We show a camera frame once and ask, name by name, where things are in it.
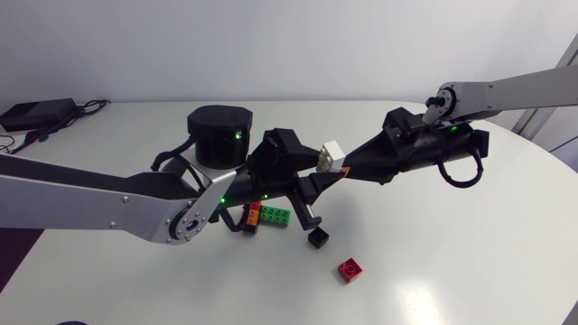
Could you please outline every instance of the black cylindrical device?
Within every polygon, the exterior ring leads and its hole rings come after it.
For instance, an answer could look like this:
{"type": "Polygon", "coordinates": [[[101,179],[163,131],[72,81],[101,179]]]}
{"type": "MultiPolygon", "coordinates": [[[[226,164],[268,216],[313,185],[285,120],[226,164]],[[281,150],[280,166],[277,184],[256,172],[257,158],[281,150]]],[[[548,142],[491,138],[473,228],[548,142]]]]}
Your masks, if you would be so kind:
{"type": "Polygon", "coordinates": [[[187,117],[196,158],[213,169],[235,168],[247,159],[253,113],[243,107],[210,105],[187,117]]]}

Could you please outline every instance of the power adapter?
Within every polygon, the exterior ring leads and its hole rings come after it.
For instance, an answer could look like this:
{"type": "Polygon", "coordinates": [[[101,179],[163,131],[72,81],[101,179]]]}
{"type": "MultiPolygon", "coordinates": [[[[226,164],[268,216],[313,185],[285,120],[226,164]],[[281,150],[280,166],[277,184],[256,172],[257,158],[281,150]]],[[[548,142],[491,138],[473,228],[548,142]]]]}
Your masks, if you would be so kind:
{"type": "Polygon", "coordinates": [[[16,104],[0,116],[7,132],[35,130],[55,126],[77,109],[72,98],[16,104]]]}

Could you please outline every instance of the black cable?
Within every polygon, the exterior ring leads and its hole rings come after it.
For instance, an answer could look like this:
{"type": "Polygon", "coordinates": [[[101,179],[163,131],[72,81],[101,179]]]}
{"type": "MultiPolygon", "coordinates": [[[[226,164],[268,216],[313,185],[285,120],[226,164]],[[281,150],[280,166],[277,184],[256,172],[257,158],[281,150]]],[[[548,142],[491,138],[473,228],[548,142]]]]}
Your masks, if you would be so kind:
{"type": "Polygon", "coordinates": [[[440,174],[445,179],[445,181],[449,182],[452,186],[455,186],[460,189],[467,189],[471,186],[474,186],[478,181],[481,179],[481,175],[484,173],[483,166],[481,165],[481,158],[480,152],[476,148],[470,148],[470,154],[473,159],[476,161],[478,165],[478,173],[474,178],[469,181],[455,181],[448,175],[448,172],[445,170],[445,166],[443,166],[443,162],[439,162],[437,164],[438,169],[440,170],[440,174]]]}
{"type": "Polygon", "coordinates": [[[573,137],[572,139],[570,139],[570,140],[566,141],[565,143],[558,145],[556,148],[554,148],[554,149],[550,150],[550,151],[549,151],[549,153],[553,153],[554,151],[556,151],[556,150],[558,150],[558,149],[562,148],[563,146],[565,146],[565,145],[569,144],[570,142],[572,142],[572,141],[574,141],[574,140],[576,140],[576,139],[578,139],[578,135],[577,135],[577,136],[575,136],[575,137],[573,137]]]}
{"type": "Polygon", "coordinates": [[[235,224],[235,221],[228,213],[227,208],[217,209],[217,212],[220,214],[220,217],[223,219],[225,225],[227,225],[228,229],[232,232],[239,232],[243,230],[243,227],[246,225],[247,219],[249,217],[248,207],[245,210],[246,213],[243,213],[241,220],[237,224],[235,224]]]}
{"type": "Polygon", "coordinates": [[[108,103],[110,103],[109,100],[106,99],[101,99],[101,100],[90,100],[88,103],[86,103],[85,105],[81,106],[81,107],[77,107],[77,109],[72,112],[72,114],[70,114],[69,116],[65,117],[63,120],[61,120],[58,124],[53,125],[53,126],[49,126],[49,127],[44,127],[42,129],[38,129],[38,130],[34,130],[31,131],[29,133],[26,134],[26,137],[24,138],[24,142],[17,148],[13,149],[12,151],[10,151],[9,153],[11,154],[15,154],[20,152],[22,149],[24,149],[25,147],[29,146],[30,144],[33,144],[34,142],[36,142],[36,140],[39,140],[41,138],[43,138],[44,136],[47,135],[51,135],[53,133],[58,132],[59,130],[69,127],[71,126],[74,122],[76,122],[77,120],[79,120],[82,117],[85,116],[90,116],[93,115],[95,113],[97,113],[98,111],[100,111],[103,107],[105,107],[108,103]],[[91,110],[89,112],[86,111],[87,107],[92,107],[98,105],[98,108],[91,110]]]}
{"type": "Polygon", "coordinates": [[[190,136],[189,139],[187,139],[187,141],[185,141],[183,144],[179,145],[178,147],[172,149],[170,152],[163,152],[163,153],[157,154],[156,158],[154,158],[154,162],[153,162],[153,165],[151,166],[151,170],[153,172],[158,172],[159,168],[161,168],[161,163],[164,163],[171,158],[175,158],[177,155],[179,155],[182,152],[184,152],[185,150],[189,149],[192,146],[192,144],[194,144],[194,143],[195,143],[194,137],[190,136]]]}
{"type": "Polygon", "coordinates": [[[6,150],[6,153],[10,153],[10,146],[16,143],[16,140],[11,135],[0,135],[0,137],[9,138],[12,142],[10,144],[2,144],[0,145],[0,150],[6,150]]]}
{"type": "Polygon", "coordinates": [[[195,179],[195,181],[197,182],[197,184],[199,185],[200,188],[200,192],[204,192],[205,191],[205,187],[202,185],[202,181],[200,181],[199,175],[197,174],[197,172],[192,168],[192,165],[189,161],[187,161],[186,159],[184,159],[183,156],[181,156],[180,154],[177,154],[174,159],[178,160],[179,162],[181,162],[186,168],[187,170],[191,173],[192,177],[195,179]]]}

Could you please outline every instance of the robotic arm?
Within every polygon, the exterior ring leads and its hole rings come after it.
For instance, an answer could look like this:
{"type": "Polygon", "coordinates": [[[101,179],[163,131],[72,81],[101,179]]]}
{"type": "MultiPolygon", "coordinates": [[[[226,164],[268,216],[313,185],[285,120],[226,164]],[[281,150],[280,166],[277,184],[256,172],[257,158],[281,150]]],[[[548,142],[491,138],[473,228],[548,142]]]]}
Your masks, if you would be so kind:
{"type": "Polygon", "coordinates": [[[473,130],[471,120],[508,109],[577,104],[578,66],[490,83],[447,83],[427,100],[425,114],[402,107],[389,112],[382,131],[345,157],[334,155],[335,145],[317,151],[302,145],[293,130],[278,128],[265,132],[247,156],[252,113],[201,107],[188,116],[191,137],[157,156],[154,171],[169,161],[160,172],[121,178],[0,154],[0,228],[123,229],[179,245],[219,217],[239,231],[246,218],[235,224],[229,207],[285,196],[302,228],[312,229],[322,218],[311,205],[342,178],[385,184],[399,172],[438,165],[451,185],[470,187],[482,175],[489,143],[489,134],[473,130]],[[468,156],[476,160],[478,174],[470,181],[452,180],[443,164],[468,156]],[[299,177],[299,171],[316,166],[317,172],[299,177]],[[182,179],[186,171],[198,189],[182,179]]]}

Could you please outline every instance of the white table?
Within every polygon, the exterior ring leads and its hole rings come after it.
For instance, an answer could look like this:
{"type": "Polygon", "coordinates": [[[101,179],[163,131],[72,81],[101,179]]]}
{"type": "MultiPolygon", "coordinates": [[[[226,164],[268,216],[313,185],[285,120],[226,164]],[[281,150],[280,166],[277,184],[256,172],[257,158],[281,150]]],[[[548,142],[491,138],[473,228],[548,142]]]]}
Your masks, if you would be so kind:
{"type": "MultiPolygon", "coordinates": [[[[129,176],[187,136],[207,103],[113,104],[22,156],[129,176]]],[[[400,102],[235,102],[254,112],[250,151],[266,129],[292,128],[349,153],[400,102]]],[[[254,237],[209,225],[164,246],[122,231],[47,230],[0,294],[0,323],[561,324],[578,298],[576,173],[487,122],[484,176],[455,189],[437,168],[385,186],[344,180],[313,206],[329,242],[317,250],[292,216],[254,237]],[[364,269],[350,284],[337,265],[364,269]]],[[[472,159],[447,164],[455,179],[472,159]]],[[[288,200],[266,205],[282,209],[288,200]]]]}

